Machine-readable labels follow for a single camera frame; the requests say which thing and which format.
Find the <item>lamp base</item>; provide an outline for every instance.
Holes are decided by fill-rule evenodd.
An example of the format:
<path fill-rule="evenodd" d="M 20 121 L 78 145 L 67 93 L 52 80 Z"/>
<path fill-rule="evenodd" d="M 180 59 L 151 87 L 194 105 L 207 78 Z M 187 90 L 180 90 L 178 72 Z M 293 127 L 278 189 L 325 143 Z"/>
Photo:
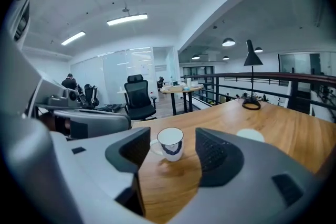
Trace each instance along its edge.
<path fill-rule="evenodd" d="M 261 104 L 254 97 L 246 98 L 242 106 L 249 110 L 259 110 L 261 108 Z"/>

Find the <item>white coaster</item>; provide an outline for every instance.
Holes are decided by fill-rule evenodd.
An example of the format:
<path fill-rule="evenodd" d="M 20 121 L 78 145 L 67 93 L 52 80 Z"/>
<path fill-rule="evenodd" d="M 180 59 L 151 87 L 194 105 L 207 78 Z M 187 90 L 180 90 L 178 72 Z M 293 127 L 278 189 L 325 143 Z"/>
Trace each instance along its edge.
<path fill-rule="evenodd" d="M 254 129 L 241 129 L 238 131 L 237 135 L 259 142 L 265 142 L 263 135 Z"/>

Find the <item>chair headrest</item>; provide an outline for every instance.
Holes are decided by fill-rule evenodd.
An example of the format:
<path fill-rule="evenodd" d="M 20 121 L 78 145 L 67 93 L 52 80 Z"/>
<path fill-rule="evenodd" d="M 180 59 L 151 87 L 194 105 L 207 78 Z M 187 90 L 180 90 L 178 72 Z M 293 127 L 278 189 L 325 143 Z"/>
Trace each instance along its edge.
<path fill-rule="evenodd" d="M 128 76 L 128 78 L 127 78 L 128 83 L 136 83 L 136 82 L 140 82 L 140 81 L 143 81 L 143 76 L 141 74 Z"/>

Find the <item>blue pattern on mug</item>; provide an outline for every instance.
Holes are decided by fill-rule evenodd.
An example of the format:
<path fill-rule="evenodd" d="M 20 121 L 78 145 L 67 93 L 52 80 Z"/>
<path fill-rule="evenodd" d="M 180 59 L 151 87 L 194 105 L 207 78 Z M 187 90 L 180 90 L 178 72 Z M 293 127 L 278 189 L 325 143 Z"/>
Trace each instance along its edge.
<path fill-rule="evenodd" d="M 182 148 L 182 141 L 179 141 L 177 144 L 174 144 L 174 145 L 161 145 L 161 146 L 167 154 L 176 155 L 177 153 L 180 152 L 180 150 Z"/>

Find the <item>mug rim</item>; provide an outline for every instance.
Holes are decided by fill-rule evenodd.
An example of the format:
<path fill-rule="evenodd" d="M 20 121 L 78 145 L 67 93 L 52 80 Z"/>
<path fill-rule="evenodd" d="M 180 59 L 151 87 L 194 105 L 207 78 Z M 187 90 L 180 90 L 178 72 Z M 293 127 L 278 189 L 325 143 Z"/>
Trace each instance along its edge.
<path fill-rule="evenodd" d="M 180 130 L 181 133 L 182 133 L 182 138 L 181 138 L 179 141 L 177 141 L 176 143 L 174 143 L 174 144 L 163 144 L 163 143 L 161 143 L 160 140 L 159 140 L 159 134 L 160 134 L 163 130 L 166 130 L 166 129 L 178 129 L 178 130 Z M 156 139 L 160 142 L 161 145 L 171 146 L 171 145 L 175 145 L 175 144 L 179 143 L 180 141 L 182 141 L 182 140 L 183 140 L 183 137 L 184 137 L 184 133 L 183 133 L 183 131 L 182 131 L 180 128 L 176 128 L 176 127 L 167 127 L 167 128 L 162 129 L 161 131 L 158 132 L 158 134 L 157 134 L 157 136 L 156 136 Z"/>

